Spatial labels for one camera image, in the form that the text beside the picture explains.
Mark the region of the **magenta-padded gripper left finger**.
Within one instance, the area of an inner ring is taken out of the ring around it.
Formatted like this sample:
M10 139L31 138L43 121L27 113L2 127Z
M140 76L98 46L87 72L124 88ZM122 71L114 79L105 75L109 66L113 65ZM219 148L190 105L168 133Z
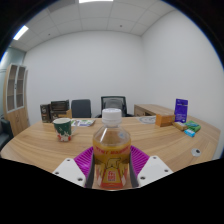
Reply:
M75 158L66 158L53 174L81 187L91 187L94 182L94 154L90 147Z

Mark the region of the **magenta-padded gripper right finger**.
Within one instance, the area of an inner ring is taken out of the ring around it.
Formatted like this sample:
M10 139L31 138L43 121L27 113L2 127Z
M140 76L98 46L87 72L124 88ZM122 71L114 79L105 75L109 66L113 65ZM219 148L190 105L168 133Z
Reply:
M148 156L135 146L130 148L129 170L133 187L143 187L173 173L158 156Z

